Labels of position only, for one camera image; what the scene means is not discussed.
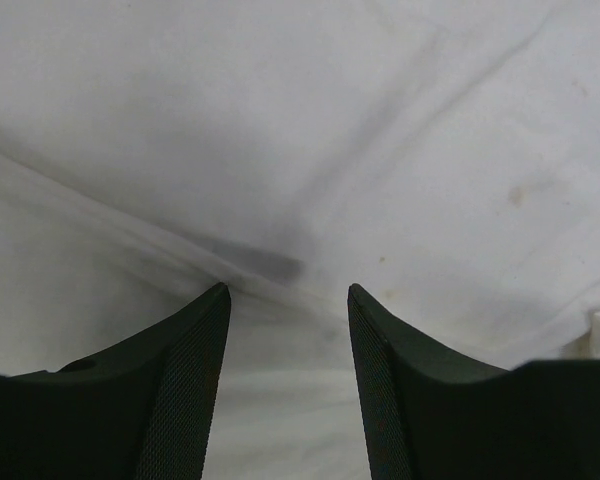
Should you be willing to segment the white t shirt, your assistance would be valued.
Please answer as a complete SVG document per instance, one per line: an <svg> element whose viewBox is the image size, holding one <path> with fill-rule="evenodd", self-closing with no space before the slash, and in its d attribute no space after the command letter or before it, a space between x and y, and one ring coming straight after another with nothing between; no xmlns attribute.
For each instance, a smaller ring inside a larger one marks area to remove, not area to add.
<svg viewBox="0 0 600 480"><path fill-rule="evenodd" d="M365 479L346 297L502 368L600 320L600 1L0 1L0 373L216 282L204 475Z"/></svg>

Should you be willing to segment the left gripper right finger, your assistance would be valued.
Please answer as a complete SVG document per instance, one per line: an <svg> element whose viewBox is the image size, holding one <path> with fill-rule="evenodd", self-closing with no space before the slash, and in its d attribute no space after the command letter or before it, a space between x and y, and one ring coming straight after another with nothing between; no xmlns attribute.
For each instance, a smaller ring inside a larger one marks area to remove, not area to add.
<svg viewBox="0 0 600 480"><path fill-rule="evenodd" d="M373 478L600 479L600 360L500 369L356 284L348 316Z"/></svg>

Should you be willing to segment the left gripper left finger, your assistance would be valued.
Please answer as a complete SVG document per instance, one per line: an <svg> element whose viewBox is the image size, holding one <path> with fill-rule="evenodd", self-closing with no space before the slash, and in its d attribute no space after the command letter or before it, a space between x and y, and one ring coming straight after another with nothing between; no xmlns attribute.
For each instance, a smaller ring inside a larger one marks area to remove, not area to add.
<svg viewBox="0 0 600 480"><path fill-rule="evenodd" d="M0 479L198 479L231 297L216 284L62 369L0 375Z"/></svg>

